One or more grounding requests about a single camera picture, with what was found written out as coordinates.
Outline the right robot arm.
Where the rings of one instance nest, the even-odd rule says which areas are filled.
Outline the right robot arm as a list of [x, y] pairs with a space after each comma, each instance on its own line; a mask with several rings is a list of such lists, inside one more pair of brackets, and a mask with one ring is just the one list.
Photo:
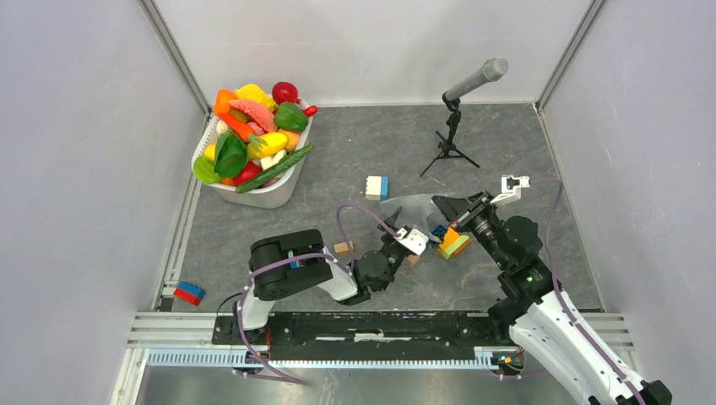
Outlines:
[[431, 200], [452, 230], [472, 234], [501, 271], [506, 297], [488, 310], [494, 342], [525, 348], [579, 404], [672, 403], [662, 381], [646, 381], [583, 318], [540, 259], [533, 220], [500, 219], [487, 192]]

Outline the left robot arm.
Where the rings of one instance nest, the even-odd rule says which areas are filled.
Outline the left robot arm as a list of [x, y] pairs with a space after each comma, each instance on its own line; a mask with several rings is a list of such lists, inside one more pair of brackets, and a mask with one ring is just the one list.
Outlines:
[[274, 303], [312, 288], [320, 288], [341, 305], [369, 300], [394, 282], [403, 261], [420, 256], [429, 236], [397, 224], [401, 210], [377, 220], [384, 231], [382, 247], [342, 263], [325, 246], [318, 229], [261, 239], [250, 247], [249, 281], [237, 304], [232, 331], [244, 343], [256, 343], [265, 333]]

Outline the clear zip top bag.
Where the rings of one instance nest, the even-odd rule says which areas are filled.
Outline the clear zip top bag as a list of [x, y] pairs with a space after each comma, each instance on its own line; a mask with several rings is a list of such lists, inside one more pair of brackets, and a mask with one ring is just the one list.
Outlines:
[[416, 228], [424, 234], [431, 233], [439, 226], [447, 228], [449, 221], [445, 219], [438, 206], [432, 201], [433, 194], [412, 194], [392, 197], [381, 201], [378, 208], [381, 214], [389, 217], [399, 210], [395, 222]]

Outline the green toy cucumber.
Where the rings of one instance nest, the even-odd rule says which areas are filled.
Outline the green toy cucumber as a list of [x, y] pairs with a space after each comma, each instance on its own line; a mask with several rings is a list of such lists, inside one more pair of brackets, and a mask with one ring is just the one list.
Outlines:
[[294, 153], [285, 156], [275, 165], [272, 165], [266, 170], [263, 170], [260, 174], [255, 175], [250, 180], [241, 183], [239, 186], [236, 187], [235, 192], [238, 194], [250, 192], [266, 184], [275, 177], [283, 175], [294, 165], [300, 163], [310, 152], [313, 151], [313, 149], [314, 145], [308, 144], [307, 146], [298, 149]]

